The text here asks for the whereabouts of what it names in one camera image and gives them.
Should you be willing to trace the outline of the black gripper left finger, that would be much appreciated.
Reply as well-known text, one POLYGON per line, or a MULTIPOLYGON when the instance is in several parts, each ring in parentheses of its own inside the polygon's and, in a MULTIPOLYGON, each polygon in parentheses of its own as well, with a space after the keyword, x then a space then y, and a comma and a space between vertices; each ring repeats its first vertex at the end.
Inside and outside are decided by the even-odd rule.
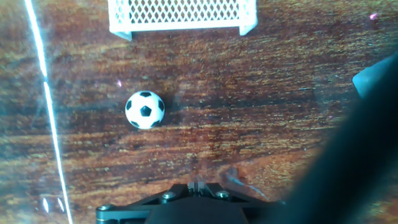
POLYGON ((178 199, 194 196, 198 190, 198 182, 173 184, 168 190, 151 195, 137 202, 124 206, 104 204, 96 209, 97 215, 148 215, 158 206, 178 199))

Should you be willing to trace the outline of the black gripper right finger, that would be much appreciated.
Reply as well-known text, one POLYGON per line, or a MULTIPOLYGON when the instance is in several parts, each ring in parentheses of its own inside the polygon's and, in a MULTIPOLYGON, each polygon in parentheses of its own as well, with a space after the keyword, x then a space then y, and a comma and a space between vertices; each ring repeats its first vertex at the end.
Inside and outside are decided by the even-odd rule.
POLYGON ((219 183, 198 183, 198 194, 221 202, 237 205, 244 210, 274 210, 285 207, 285 202, 277 200, 266 202, 237 191, 222 187, 219 183))

